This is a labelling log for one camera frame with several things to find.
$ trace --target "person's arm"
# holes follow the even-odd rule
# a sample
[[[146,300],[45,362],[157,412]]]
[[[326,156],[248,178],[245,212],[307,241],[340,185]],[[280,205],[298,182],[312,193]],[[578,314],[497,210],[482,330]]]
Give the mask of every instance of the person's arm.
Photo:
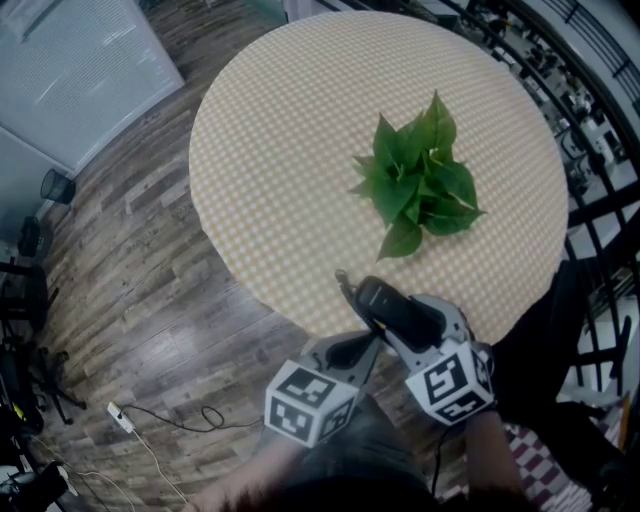
[[[502,421],[495,411],[481,412],[467,421],[469,495],[503,495],[524,499],[516,465]]]
[[[307,448],[283,436],[275,438],[252,459],[206,487],[189,500],[182,512],[231,510],[239,500],[258,505],[295,471]]]

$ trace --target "white cable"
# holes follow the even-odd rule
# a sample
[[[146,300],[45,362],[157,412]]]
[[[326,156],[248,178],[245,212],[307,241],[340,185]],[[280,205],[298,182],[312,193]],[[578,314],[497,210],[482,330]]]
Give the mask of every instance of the white cable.
[[[120,494],[122,494],[125,499],[129,502],[129,505],[131,505],[131,510],[133,512],[136,511],[136,507],[133,505],[133,502],[129,499],[129,497],[124,493],[124,491],[122,489],[120,489],[120,487],[118,487],[118,484],[116,484],[113,480],[111,480],[108,476],[104,476],[101,473],[98,473],[97,471],[89,471],[88,473],[79,473],[78,471],[75,470],[75,468],[69,464],[62,455],[60,455],[59,453],[57,453],[55,450],[53,450],[53,448],[50,448],[49,446],[47,446],[43,441],[41,441],[40,439],[38,439],[37,437],[32,437],[31,439],[35,439],[36,441],[38,441],[42,446],[44,446],[47,450],[49,450],[51,453],[53,453],[56,457],[58,457],[65,465],[69,466],[69,468],[71,468],[71,471],[73,471],[74,473],[76,473],[77,475],[81,475],[81,476],[91,476],[91,475],[97,475],[100,478],[104,478],[107,482],[109,482],[111,485],[113,485],[116,489],[118,489],[120,491]]]
[[[156,467],[158,468],[158,473],[160,473],[160,476],[161,476],[162,478],[164,478],[164,479],[165,479],[165,481],[166,481],[166,482],[171,486],[171,488],[176,492],[176,494],[182,498],[182,501],[184,501],[185,503],[189,503],[189,502],[187,501],[187,498],[185,498],[185,497],[184,497],[184,494],[182,494],[182,493],[178,490],[178,488],[177,488],[175,485],[173,485],[173,484],[171,483],[171,481],[170,481],[166,476],[164,476],[164,473],[163,473],[163,472],[162,472],[162,470],[160,469],[160,463],[158,462],[158,458],[156,457],[155,453],[153,453],[153,450],[152,450],[151,448],[149,448],[149,446],[147,445],[147,443],[145,443],[145,442],[144,442],[144,440],[143,440],[143,439],[138,435],[138,432],[136,432],[136,431],[134,430],[134,431],[133,431],[133,433],[134,433],[134,434],[136,435],[136,437],[140,440],[140,442],[144,445],[144,447],[145,447],[147,450],[149,450],[149,453],[150,453],[150,454],[151,454],[151,456],[153,457],[153,460],[155,460],[155,461],[156,461]]]

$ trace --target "green leaf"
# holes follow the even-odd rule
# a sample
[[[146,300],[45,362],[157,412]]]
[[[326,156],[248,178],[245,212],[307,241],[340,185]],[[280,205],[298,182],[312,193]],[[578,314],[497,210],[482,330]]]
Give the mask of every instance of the green leaf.
[[[373,193],[373,180],[364,180],[359,185],[356,185],[351,190],[349,190],[349,193],[356,194],[360,197],[371,197],[371,194]]]
[[[431,149],[447,149],[456,140],[456,123],[444,103],[434,92],[431,106],[420,122],[422,130],[422,147]]]
[[[453,147],[448,146],[434,150],[431,155],[433,161],[442,164],[450,164],[453,162]]]
[[[373,154],[376,163],[383,169],[387,170],[394,162],[393,155],[396,152],[398,144],[398,134],[393,126],[380,114],[378,128],[373,137]]]
[[[455,199],[440,198],[430,207],[423,225],[432,235],[445,236],[469,229],[484,212],[473,210]]]
[[[478,209],[473,176],[464,165],[457,162],[441,165],[433,169],[432,176],[449,194]]]
[[[377,261],[383,258],[402,258],[415,252],[422,243],[422,229],[405,215],[399,215],[387,232]]]
[[[412,170],[422,152],[422,112],[411,122],[398,130],[398,144],[394,152],[394,159],[403,165],[406,171]]]
[[[391,224],[404,210],[405,206],[418,188],[420,176],[406,176],[395,182],[389,178],[373,179],[371,198],[385,225]]]
[[[375,166],[376,159],[373,156],[354,156],[353,159],[358,163],[355,166],[356,172],[365,178],[369,176]]]
[[[438,192],[429,185],[429,181],[430,180],[427,180],[427,178],[424,176],[420,179],[420,185],[418,185],[418,194],[421,196],[438,197]]]
[[[420,203],[422,202],[422,198],[419,194],[415,194],[413,199],[409,201],[409,205],[404,210],[404,214],[407,218],[413,222],[414,224],[418,223],[418,219],[420,218]]]

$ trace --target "beige tablecloth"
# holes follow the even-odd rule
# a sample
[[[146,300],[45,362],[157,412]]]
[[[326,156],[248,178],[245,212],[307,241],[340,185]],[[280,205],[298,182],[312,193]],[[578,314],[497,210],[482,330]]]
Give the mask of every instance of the beige tablecloth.
[[[400,127],[435,89],[489,213],[376,264],[385,228],[370,201],[347,193],[360,181],[351,157],[371,154],[379,112]],[[206,94],[189,167],[202,227],[231,272],[317,336],[363,325],[338,290],[342,268],[355,283],[375,274],[450,300],[495,343],[548,289],[561,256],[566,182],[536,106],[479,48],[407,17],[327,14],[251,44]]]

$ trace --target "fiducial marker cube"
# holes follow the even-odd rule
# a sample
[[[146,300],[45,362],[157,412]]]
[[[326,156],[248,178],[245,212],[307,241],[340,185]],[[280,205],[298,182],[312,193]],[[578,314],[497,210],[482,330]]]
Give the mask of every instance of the fiducial marker cube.
[[[469,342],[405,383],[424,412],[445,425],[463,421],[494,402],[487,367]]]
[[[313,448],[349,424],[359,392],[287,361],[267,387],[265,425]]]

